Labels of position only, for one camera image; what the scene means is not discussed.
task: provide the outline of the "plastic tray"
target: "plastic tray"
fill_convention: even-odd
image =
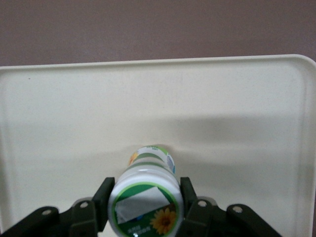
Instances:
[[[300,55],[2,67],[1,229],[44,205],[65,211],[160,144],[198,195],[311,236],[315,77]]]

